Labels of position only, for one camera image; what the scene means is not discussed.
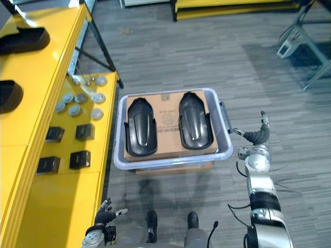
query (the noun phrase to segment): black metal frame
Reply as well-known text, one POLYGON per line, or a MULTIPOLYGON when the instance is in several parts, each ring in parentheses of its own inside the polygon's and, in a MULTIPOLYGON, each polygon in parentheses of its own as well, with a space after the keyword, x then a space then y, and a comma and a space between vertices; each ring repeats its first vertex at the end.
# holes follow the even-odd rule
MULTIPOLYGON (((27 4, 27 3, 39 2, 39 1, 43 1, 43 0, 16 0, 16 1, 14 1, 14 4, 12 4, 9 0, 0 0, 0 1, 7 8, 7 10, 12 15, 14 15, 14 14, 17 14, 18 13, 17 10, 15 9, 15 5, 16 4, 27 4)), ((112 59, 111 59, 111 57, 109 55, 109 52, 107 50, 107 47, 106 47, 106 45, 105 45, 105 43, 104 43, 104 41, 103 41, 103 39, 102 39, 102 37, 100 35, 100 32, 98 30, 98 27, 97 27, 96 23, 94 22, 93 16, 92 16, 90 10, 88 9, 85 0, 79 0, 79 4, 85 4, 85 6, 86 6, 86 8, 88 10, 88 13, 91 16, 91 21, 88 23, 88 25, 91 28, 92 33, 93 33, 95 39, 97 40, 98 45, 100 46, 100 48, 101 48, 101 50, 103 52, 103 55, 104 55, 104 57, 107 60, 108 65, 104 64, 103 62, 101 62, 97 58, 93 57, 92 55, 86 53, 84 50, 82 50, 80 48, 77 48, 76 47, 75 49, 77 51, 79 51, 81 54, 85 55, 86 57, 92 59, 94 62, 96 62, 96 63, 98 63, 98 64, 106 67, 110 71, 113 71, 113 72, 116 71, 115 65, 114 65, 114 63, 113 63, 113 61, 112 61, 112 59)), ((121 89, 123 89, 124 88, 124 85, 123 85, 122 80, 119 78, 119 80, 117 82, 119 84, 119 87, 121 89)))
POLYGON ((172 19, 174 22, 177 21, 176 2, 177 2, 177 0, 170 0, 172 19))

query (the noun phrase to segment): black curved object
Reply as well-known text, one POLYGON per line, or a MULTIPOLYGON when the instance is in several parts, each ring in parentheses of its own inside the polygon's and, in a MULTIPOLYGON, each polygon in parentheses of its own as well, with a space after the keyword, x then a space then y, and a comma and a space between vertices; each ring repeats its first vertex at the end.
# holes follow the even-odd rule
POLYGON ((153 154, 157 150, 156 121, 152 106, 144 98, 137 98, 128 109, 124 123, 126 150, 136 157, 153 154))
POLYGON ((179 133, 186 149, 205 149, 214 141, 209 113, 195 93, 185 93, 179 103, 179 133))
POLYGON ((249 142, 252 142, 253 145, 260 145, 264 142, 267 142, 269 139, 270 130, 267 126, 267 124, 263 123, 261 126, 261 129, 257 132, 246 132, 243 137, 248 140, 249 142))
POLYGON ((13 80, 0 81, 0 114, 13 111, 23 99, 23 89, 13 80))
POLYGON ((249 200, 252 211, 259 208, 270 208, 281 211, 278 198, 267 192, 256 192, 251 194, 249 200))
POLYGON ((0 54, 41 50, 50 43, 50 35, 43 27, 19 28, 17 34, 0 38, 0 54))

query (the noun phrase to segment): plastic storage bin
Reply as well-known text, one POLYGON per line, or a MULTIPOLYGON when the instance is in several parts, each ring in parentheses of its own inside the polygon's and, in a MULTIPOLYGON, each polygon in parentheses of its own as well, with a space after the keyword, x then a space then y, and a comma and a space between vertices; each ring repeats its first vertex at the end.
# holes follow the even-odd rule
POLYGON ((130 162, 124 158, 125 149, 125 127, 126 121, 126 102, 129 96, 141 96, 142 94, 130 94, 123 96, 118 104, 117 112, 117 124, 116 124, 116 138, 115 138, 115 150, 114 150, 114 163, 119 169, 157 169, 176 166, 199 166, 206 162, 215 160, 225 160, 231 156, 233 152, 233 146, 228 134, 228 130, 231 130, 230 121, 227 115, 225 106, 219 102, 217 95, 213 89, 210 88, 198 88, 187 90, 173 90, 162 92, 145 93, 144 95, 172 93, 181 91, 193 91, 203 90, 205 93, 208 109, 210 113, 210 119, 213 124, 213 132, 217 139, 218 151, 213 154, 186 156, 171 159, 158 159, 148 161, 130 162))

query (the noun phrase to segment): gray carpet floor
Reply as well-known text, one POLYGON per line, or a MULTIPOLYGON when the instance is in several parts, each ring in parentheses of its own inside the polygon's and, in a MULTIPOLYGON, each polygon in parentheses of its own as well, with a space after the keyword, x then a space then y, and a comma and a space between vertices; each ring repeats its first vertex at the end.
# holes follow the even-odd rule
MULTIPOLYGON (((294 12, 225 15, 172 21, 169 4, 120 9, 118 1, 99 1, 95 21, 120 73, 125 88, 118 96, 134 92, 210 87, 227 106, 233 127, 257 130, 260 111, 271 121, 274 181, 292 192, 279 191, 297 248, 322 248, 331 244, 331 79, 303 86, 319 63, 307 46, 290 58, 276 56, 279 35, 293 21, 294 12)), ((306 19, 330 18, 322 8, 306 19)), ((328 24, 310 25, 307 32, 330 55, 328 24)), ((84 49, 103 59, 91 32, 84 49)), ((84 72, 104 69, 87 58, 84 72)), ((144 225, 148 209, 158 213, 158 242, 184 244, 187 214, 194 210, 200 227, 211 231, 214 247, 243 247, 246 233, 227 208, 248 203, 246 180, 235 168, 239 147, 250 146, 231 135, 234 153, 203 173, 141 177, 116 168, 108 159, 104 196, 114 209, 129 212, 115 221, 117 230, 144 225)), ((249 209, 237 215, 249 222, 249 209)))

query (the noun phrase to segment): yellow workbench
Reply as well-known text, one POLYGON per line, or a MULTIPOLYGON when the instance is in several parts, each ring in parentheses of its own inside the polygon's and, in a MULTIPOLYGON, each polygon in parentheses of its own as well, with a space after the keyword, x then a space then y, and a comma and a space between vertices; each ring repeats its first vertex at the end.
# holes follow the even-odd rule
POLYGON ((174 21, 221 14, 295 9, 291 0, 171 0, 174 21))
MULTIPOLYGON (((42 50, 0 56, 0 79, 14 80, 24 91, 12 112, 0 115, 1 234, 0 247, 15 246, 40 152, 81 27, 91 16, 85 5, 25 13, 30 25, 43 26, 50 43, 42 50)), ((25 27, 11 17, 0 36, 25 27)))
POLYGON ((82 113, 79 116, 68 114, 68 109, 76 103, 67 104, 66 111, 53 115, 50 126, 61 127, 65 131, 59 143, 44 143, 40 157, 59 157, 58 173, 34 176, 16 247, 80 247, 85 231, 93 225, 101 203, 116 82, 119 79, 116 72, 102 75, 108 82, 98 87, 95 83, 85 86, 81 76, 78 77, 81 84, 75 86, 71 78, 66 77, 58 100, 67 93, 74 96, 84 93, 88 100, 80 104, 82 113), (105 95, 104 103, 96 104, 91 100, 96 92, 105 95), (104 113, 100 120, 90 118, 91 110, 95 108, 104 113), (95 138, 86 141, 75 139, 76 126, 88 123, 95 127, 95 138), (70 154, 82 150, 91 153, 90 167, 70 169, 70 154))

